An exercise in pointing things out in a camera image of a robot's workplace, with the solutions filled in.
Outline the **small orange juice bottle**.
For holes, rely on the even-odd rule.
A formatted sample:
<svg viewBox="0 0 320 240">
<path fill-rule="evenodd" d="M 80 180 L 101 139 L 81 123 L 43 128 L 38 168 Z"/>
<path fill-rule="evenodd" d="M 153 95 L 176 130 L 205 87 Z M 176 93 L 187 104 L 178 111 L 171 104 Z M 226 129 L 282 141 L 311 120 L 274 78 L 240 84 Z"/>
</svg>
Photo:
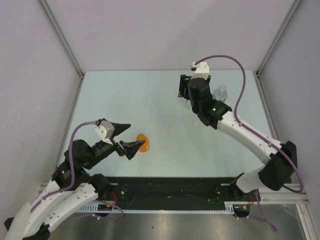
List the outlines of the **small orange juice bottle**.
<svg viewBox="0 0 320 240">
<path fill-rule="evenodd" d="M 142 153 L 146 153 L 150 148 L 149 138 L 145 134 L 140 133 L 137 135 L 136 140 L 137 141 L 144 141 L 144 143 L 139 148 L 139 151 Z"/>
</svg>

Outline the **clear bottle blue green label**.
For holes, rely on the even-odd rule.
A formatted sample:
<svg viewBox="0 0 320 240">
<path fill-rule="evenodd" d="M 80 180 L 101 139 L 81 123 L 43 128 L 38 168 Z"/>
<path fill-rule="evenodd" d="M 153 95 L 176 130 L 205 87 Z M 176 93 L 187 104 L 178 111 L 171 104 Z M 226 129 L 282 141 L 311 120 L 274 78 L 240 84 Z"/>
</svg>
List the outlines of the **clear bottle blue green label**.
<svg viewBox="0 0 320 240">
<path fill-rule="evenodd" d="M 212 95 L 217 101 L 224 103 L 228 98 L 227 86 L 225 84 L 221 84 L 213 91 Z"/>
</svg>

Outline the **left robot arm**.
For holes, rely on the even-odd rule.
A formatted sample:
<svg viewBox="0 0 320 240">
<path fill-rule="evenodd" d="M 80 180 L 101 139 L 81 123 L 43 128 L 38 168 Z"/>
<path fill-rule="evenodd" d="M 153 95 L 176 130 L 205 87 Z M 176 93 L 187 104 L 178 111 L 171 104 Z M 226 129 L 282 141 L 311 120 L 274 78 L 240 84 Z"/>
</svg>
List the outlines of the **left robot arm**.
<svg viewBox="0 0 320 240">
<path fill-rule="evenodd" d="M 89 125 L 96 126 L 100 141 L 90 146 L 75 139 L 77 131 Z M 47 240 L 50 234 L 69 216 L 92 201 L 109 204 L 117 209 L 117 198 L 110 181 L 101 173 L 90 175 L 92 169 L 112 153 L 131 160 L 145 144 L 144 139 L 116 142 L 114 138 L 131 127 L 113 123 L 104 118 L 78 125 L 72 132 L 64 161 L 57 166 L 45 189 L 33 203 L 26 203 L 14 217 L 4 222 L 7 240 Z"/>
</svg>

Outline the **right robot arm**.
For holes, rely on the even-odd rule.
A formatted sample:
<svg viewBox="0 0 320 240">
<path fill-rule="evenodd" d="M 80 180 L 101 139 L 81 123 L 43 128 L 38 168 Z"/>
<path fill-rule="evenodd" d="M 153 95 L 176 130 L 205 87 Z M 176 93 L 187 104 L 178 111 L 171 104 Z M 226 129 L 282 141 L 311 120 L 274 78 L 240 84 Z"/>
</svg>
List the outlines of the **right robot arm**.
<svg viewBox="0 0 320 240">
<path fill-rule="evenodd" d="M 231 183 L 231 196 L 242 201 L 256 189 L 280 190 L 298 167 L 296 145 L 263 135 L 235 118 L 234 111 L 228 105 L 213 98 L 209 83 L 208 79 L 182 74 L 178 97 L 190 101 L 192 111 L 205 126 L 229 135 L 263 163 L 262 167 L 235 178 Z"/>
</svg>

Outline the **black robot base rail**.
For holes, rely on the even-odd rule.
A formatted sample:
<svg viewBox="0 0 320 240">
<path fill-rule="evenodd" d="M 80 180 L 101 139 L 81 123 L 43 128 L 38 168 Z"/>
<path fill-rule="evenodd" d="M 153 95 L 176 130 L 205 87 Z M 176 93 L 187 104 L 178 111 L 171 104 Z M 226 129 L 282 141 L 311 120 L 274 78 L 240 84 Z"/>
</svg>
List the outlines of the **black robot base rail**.
<svg viewBox="0 0 320 240">
<path fill-rule="evenodd" d="M 119 207 L 165 207 L 191 210 L 226 202 L 246 202 L 248 193 L 235 191 L 236 177 L 106 177 L 93 175 L 99 200 L 116 200 Z"/>
</svg>

